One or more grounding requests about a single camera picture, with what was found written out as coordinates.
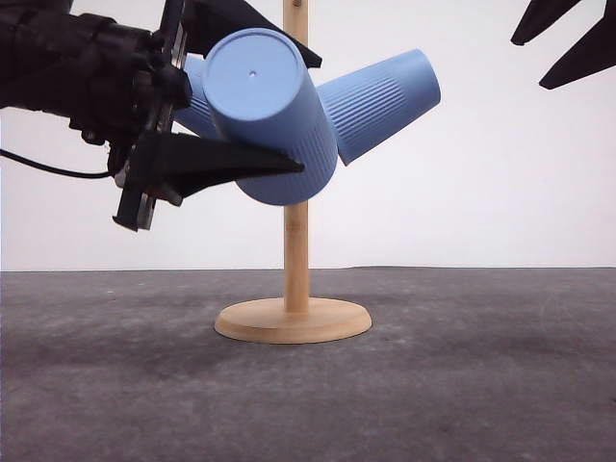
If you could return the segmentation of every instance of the black cable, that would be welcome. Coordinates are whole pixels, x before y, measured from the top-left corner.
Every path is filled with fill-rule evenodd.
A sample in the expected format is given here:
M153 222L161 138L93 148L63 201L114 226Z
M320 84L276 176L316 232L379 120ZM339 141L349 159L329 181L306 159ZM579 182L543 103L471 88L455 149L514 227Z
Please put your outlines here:
M81 171L71 171L64 170L62 168L55 168L51 166L46 166L45 164L39 164L38 162L31 161L30 159L26 159L25 157L18 156L17 154L13 154L12 152L5 151L4 149L0 149L0 156L6 157L7 159L11 159L12 161L19 162L28 167L38 168L39 170L47 171L49 173L55 173L57 175L70 176L72 178L84 178L86 180L97 180L100 178L107 178L108 176L112 176L109 171L100 172L100 173L84 173Z

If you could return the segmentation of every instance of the wooden stand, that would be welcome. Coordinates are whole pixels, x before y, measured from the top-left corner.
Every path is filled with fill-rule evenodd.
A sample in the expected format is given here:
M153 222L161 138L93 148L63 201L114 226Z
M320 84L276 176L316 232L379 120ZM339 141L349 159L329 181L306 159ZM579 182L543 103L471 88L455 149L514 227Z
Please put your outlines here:
M308 0L283 0L285 31L308 43ZM308 270L308 202L285 207L284 298L229 306L216 331L236 340L268 344L309 344L352 337L367 331L372 319L363 306L311 298Z

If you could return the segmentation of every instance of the gray floor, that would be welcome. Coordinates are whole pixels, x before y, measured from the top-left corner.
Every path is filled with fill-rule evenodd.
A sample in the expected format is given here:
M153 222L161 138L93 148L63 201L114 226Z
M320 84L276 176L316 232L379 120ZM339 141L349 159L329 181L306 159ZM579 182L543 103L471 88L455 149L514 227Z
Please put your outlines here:
M616 460L615 269L346 269L367 334L212 329L280 271L2 275L13 461Z

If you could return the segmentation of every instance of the white backdrop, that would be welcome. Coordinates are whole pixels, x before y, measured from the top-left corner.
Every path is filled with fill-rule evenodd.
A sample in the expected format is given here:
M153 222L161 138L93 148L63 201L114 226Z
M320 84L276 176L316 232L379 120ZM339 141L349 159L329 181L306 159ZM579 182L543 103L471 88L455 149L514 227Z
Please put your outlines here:
M76 0L75 13L154 29L163 0ZM279 0L251 0L274 22ZM527 0L312 0L317 84L412 48L436 69L443 102L348 168L311 201L311 264L444 267L616 265L616 69L560 90L537 82L601 16L581 2L524 48L509 42ZM103 148L67 120L0 112L4 147L98 171ZM282 210L233 184L152 230L112 223L119 190L2 161L4 270L280 268Z

